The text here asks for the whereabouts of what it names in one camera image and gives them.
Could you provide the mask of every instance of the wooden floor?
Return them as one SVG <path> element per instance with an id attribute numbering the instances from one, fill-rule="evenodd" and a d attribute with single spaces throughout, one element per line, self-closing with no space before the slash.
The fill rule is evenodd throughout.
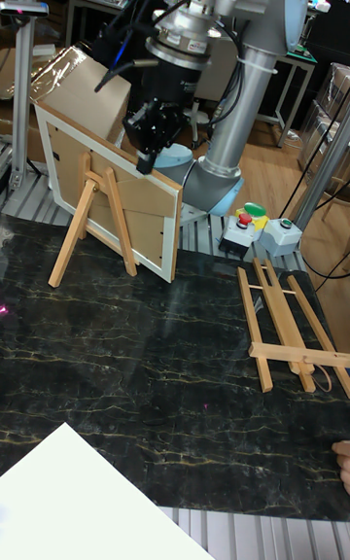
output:
<path id="1" fill-rule="evenodd" d="M 298 150 L 288 145 L 276 148 L 273 128 L 256 122 L 246 145 L 240 167 L 245 184 L 231 211 L 246 201 L 257 201 L 266 207 L 270 218 L 278 218 L 299 177 Z M 197 155 L 205 152 L 205 146 Z M 293 205 L 305 190 L 303 183 L 286 215 L 291 215 Z M 350 235 L 350 207 L 335 203 L 326 221 L 321 220 L 323 210 L 316 212 L 301 240 L 301 252 L 316 270 L 327 274 L 340 260 Z M 317 288 L 323 278 L 309 269 L 313 285 Z M 340 266 L 334 274 L 344 274 Z M 350 352 L 350 277 L 327 281 L 318 293 L 326 319 L 332 331 L 335 346 L 340 352 Z"/>

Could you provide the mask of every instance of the wooden easel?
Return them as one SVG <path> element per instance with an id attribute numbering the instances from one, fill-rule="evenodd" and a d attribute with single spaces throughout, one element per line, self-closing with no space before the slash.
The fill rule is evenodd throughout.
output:
<path id="1" fill-rule="evenodd" d="M 287 279 L 291 290 L 282 290 L 269 260 L 265 260 L 264 266 L 262 266 L 258 258 L 254 258 L 253 264 L 258 275 L 259 286 L 250 286 L 246 271 L 243 268 L 238 268 L 237 270 L 249 332 L 252 338 L 249 355 L 256 358 L 262 391 L 269 392 L 273 387 L 267 362 L 270 359 L 288 362 L 291 371 L 298 374 L 305 392 L 314 392 L 316 389 L 315 382 L 311 376 L 315 369 L 314 364 L 318 366 L 331 366 L 346 396 L 350 399 L 350 376 L 346 371 L 346 368 L 350 368 L 350 354 L 337 353 L 334 350 L 330 339 L 295 277 L 290 275 Z M 252 299 L 252 288 L 262 290 L 281 345 L 263 343 Z M 286 301 L 286 294 L 296 296 L 323 350 L 306 348 L 290 306 Z"/>
<path id="2" fill-rule="evenodd" d="M 102 191 L 108 197 L 117 236 L 121 243 L 120 251 L 118 251 L 116 247 L 114 247 L 114 249 L 118 251 L 118 253 L 122 253 L 125 270 L 129 275 L 134 277 L 137 274 L 136 263 L 131 249 L 130 238 L 118 191 L 118 184 L 113 169 L 111 167 L 106 167 L 102 176 L 99 176 L 91 171 L 90 154 L 88 152 L 81 154 L 79 157 L 78 190 L 79 203 L 53 267 L 49 279 L 50 286 L 53 288 L 59 286 L 78 238 L 81 238 L 81 240 L 86 238 L 88 210 L 98 191 Z"/>

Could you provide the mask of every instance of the easel leg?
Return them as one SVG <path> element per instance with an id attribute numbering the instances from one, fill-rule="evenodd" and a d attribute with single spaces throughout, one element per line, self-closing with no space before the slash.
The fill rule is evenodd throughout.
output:
<path id="1" fill-rule="evenodd" d="M 62 244 L 58 258 L 53 267 L 51 277 L 49 279 L 49 285 L 53 288 L 57 288 L 57 286 L 59 286 L 61 282 L 67 264 L 77 243 L 82 226 L 87 221 L 88 209 L 92 204 L 96 189 L 98 189 L 97 184 L 93 182 L 93 180 L 87 180 L 86 186 L 83 190 L 83 194 L 78 203 L 77 210 L 73 217 L 72 223 L 69 226 L 67 235 L 64 238 L 64 242 Z"/>
<path id="2" fill-rule="evenodd" d="M 85 188 L 87 176 L 86 174 L 88 171 L 91 170 L 91 156 L 88 152 L 84 152 L 79 156 L 79 171 L 78 171 L 78 201 L 81 199 L 83 190 Z M 87 218 L 85 219 L 85 224 L 82 226 L 81 232 L 79 234 L 79 238 L 81 240 L 85 240 L 87 237 L 87 230 L 86 230 L 86 223 Z"/>
<path id="3" fill-rule="evenodd" d="M 117 235 L 122 247 L 122 257 L 125 264 L 125 270 L 129 275 L 134 277 L 135 275 L 137 275 L 135 260 L 133 257 L 130 238 L 123 214 L 123 207 L 118 191 L 118 185 L 116 182 L 114 171 L 111 167 L 108 167 L 104 170 L 103 180 L 105 183 L 106 194 L 110 203 L 113 220 L 116 226 Z"/>

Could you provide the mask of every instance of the metal pole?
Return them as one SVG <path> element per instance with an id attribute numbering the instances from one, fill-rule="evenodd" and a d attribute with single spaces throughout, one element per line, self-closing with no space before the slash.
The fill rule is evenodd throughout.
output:
<path id="1" fill-rule="evenodd" d="M 36 0 L 18 1 L 35 2 Z M 23 26 L 17 33 L 16 38 L 13 170 L 10 179 L 11 189 L 17 189 L 20 186 L 26 171 L 34 22 L 35 20 L 32 17 L 30 22 Z"/>
<path id="2" fill-rule="evenodd" d="M 271 78 L 276 55 L 253 48 L 243 51 L 245 66 L 241 94 L 229 118 L 219 122 L 214 130 L 203 168 L 214 175 L 234 177 L 238 162 L 248 141 L 254 119 Z M 223 115 L 229 110 L 237 89 L 227 96 Z"/>
<path id="3" fill-rule="evenodd" d="M 299 205 L 297 214 L 294 217 L 295 225 L 305 230 L 310 221 L 318 202 L 320 201 L 332 175 L 339 165 L 350 141 L 350 105 L 348 106 L 345 117 L 336 132 L 329 150 L 325 155 L 321 166 L 313 178 L 311 184 L 306 189 L 302 203 Z"/>

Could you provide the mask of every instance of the workbench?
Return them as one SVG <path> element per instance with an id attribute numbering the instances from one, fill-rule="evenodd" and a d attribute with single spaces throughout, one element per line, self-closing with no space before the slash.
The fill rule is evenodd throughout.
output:
<path id="1" fill-rule="evenodd" d="M 350 402 L 336 380 L 304 393 L 280 362 L 262 393 L 239 262 L 181 250 L 169 285 L 142 266 L 129 277 L 88 236 L 53 290 L 64 233 L 0 217 L 0 473 L 68 422 L 160 506 L 349 520 L 331 446 L 349 438 Z M 325 324 L 308 275 L 295 276 Z M 278 343 L 259 290 L 254 303 L 263 341 Z"/>

